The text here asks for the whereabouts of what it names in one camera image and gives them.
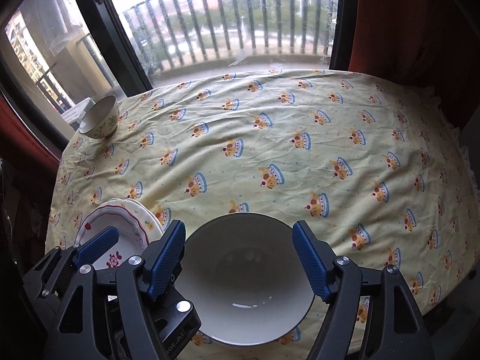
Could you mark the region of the beaded rim floral plate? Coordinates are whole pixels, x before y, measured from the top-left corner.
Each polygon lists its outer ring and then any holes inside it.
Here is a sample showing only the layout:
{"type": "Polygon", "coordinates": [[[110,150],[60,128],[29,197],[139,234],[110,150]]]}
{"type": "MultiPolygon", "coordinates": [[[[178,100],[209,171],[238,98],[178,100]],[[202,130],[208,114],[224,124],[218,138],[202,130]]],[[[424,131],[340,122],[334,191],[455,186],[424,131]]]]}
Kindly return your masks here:
{"type": "Polygon", "coordinates": [[[160,221],[140,202],[131,198],[112,198],[104,206],[121,206],[131,213],[142,226],[148,242],[160,239],[164,234],[160,221]]]}

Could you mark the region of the red curtain right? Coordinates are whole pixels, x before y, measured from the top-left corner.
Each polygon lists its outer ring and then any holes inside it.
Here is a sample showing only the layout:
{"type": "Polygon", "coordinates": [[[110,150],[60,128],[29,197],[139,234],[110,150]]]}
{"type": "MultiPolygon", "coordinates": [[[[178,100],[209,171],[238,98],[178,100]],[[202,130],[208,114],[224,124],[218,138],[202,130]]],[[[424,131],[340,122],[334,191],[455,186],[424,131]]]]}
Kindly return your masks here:
{"type": "Polygon", "coordinates": [[[479,74],[479,0],[358,0],[349,69],[410,86],[479,74]]]}

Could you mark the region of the outdoor air conditioner unit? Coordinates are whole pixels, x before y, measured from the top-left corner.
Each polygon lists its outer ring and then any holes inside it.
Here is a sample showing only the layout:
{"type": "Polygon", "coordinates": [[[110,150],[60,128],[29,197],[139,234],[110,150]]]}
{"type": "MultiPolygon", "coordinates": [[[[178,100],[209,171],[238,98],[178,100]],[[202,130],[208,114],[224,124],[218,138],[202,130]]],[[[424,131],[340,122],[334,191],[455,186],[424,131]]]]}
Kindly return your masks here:
{"type": "Polygon", "coordinates": [[[86,112],[89,111],[95,105],[95,101],[91,97],[87,97],[84,100],[78,102],[78,104],[70,107],[61,117],[63,120],[74,130],[78,130],[80,123],[83,120],[86,112]]]}

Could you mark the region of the red curtain left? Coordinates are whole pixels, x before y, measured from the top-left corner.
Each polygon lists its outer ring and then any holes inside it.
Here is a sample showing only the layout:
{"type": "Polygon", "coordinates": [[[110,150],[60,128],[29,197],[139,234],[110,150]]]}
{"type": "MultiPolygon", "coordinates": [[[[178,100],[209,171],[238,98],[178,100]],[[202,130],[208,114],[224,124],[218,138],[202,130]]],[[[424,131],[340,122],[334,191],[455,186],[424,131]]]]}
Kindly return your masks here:
{"type": "Polygon", "coordinates": [[[24,126],[1,97],[1,156],[13,164],[35,167],[50,174],[59,168],[59,160],[24,126]]]}

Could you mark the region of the balcony metal railing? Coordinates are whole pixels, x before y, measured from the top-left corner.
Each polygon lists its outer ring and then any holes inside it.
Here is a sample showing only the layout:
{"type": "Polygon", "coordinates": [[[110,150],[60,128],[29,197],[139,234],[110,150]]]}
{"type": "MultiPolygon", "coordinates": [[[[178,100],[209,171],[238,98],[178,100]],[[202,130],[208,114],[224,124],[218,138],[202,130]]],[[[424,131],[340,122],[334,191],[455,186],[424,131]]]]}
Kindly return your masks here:
{"type": "MultiPolygon", "coordinates": [[[[328,65],[338,0],[112,0],[152,88],[246,64],[328,65]]],[[[76,0],[23,0],[7,35],[41,60],[35,84],[58,111],[126,97],[76,0]]]]}

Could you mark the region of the yellow patterned tablecloth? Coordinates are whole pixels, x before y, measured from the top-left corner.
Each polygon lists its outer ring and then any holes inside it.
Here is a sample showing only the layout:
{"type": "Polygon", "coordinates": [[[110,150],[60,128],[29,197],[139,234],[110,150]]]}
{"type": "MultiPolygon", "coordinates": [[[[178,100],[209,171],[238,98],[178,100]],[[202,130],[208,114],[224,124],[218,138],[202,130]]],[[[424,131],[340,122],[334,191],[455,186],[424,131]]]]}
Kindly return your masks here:
{"type": "Polygon", "coordinates": [[[223,73],[121,100],[111,138],[77,133],[62,154],[47,249],[115,197],[189,232],[303,219],[360,266],[399,267],[422,312],[479,261],[478,190],[435,102],[360,73],[223,73]]]}

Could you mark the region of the dark window frame post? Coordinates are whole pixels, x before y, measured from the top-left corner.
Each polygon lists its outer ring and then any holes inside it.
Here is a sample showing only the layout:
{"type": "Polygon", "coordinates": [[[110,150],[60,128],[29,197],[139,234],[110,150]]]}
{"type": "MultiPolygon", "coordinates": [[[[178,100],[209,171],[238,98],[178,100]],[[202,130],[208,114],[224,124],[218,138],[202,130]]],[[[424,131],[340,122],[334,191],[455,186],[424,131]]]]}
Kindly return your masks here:
{"type": "Polygon", "coordinates": [[[100,53],[126,96],[152,89],[112,0],[76,0],[100,53]]]}

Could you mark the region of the red trim small plate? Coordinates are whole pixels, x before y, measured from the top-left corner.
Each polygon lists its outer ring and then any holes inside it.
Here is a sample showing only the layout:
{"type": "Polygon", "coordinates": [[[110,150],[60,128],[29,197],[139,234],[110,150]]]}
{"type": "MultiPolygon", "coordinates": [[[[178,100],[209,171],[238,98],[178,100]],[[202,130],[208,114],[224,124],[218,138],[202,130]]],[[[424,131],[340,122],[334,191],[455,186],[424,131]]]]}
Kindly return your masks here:
{"type": "Polygon", "coordinates": [[[141,256],[149,240],[140,220],[121,205],[103,205],[86,216],[76,234],[76,266],[97,271],[141,256]]]}

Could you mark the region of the large leaf pattern bowl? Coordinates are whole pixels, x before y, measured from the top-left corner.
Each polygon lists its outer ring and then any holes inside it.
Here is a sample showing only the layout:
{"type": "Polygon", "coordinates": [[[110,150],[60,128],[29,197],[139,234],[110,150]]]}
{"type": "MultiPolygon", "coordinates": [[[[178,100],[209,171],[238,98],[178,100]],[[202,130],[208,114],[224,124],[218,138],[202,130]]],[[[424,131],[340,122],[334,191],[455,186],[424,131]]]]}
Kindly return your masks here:
{"type": "Polygon", "coordinates": [[[267,215],[215,218],[185,242],[175,287],[191,301],[205,336],[226,345],[275,341],[307,316],[314,294],[290,226],[267,215]]]}

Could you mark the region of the red curtain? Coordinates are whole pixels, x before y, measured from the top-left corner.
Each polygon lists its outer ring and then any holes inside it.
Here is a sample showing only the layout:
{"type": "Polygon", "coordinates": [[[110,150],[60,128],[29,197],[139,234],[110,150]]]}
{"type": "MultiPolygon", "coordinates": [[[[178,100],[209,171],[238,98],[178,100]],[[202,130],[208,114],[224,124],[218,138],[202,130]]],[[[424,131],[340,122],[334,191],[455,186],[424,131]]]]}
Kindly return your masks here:
{"type": "Polygon", "coordinates": [[[479,0],[358,0],[349,69],[410,86],[479,74],[479,0]]]}
{"type": "Polygon", "coordinates": [[[50,174],[59,168],[59,160],[24,126],[1,97],[1,156],[13,164],[35,167],[50,174]]]}

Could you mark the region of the far leaf pattern bowl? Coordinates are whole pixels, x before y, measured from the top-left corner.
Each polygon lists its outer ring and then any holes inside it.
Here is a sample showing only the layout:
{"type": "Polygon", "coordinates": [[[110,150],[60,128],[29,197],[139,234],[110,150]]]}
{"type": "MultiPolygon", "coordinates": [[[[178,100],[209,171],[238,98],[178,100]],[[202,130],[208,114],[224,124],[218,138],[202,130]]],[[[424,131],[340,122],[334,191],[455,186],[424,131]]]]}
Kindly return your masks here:
{"type": "Polygon", "coordinates": [[[86,112],[79,133],[93,139],[103,139],[112,135],[119,123],[120,106],[115,95],[108,95],[98,100],[86,112]]]}

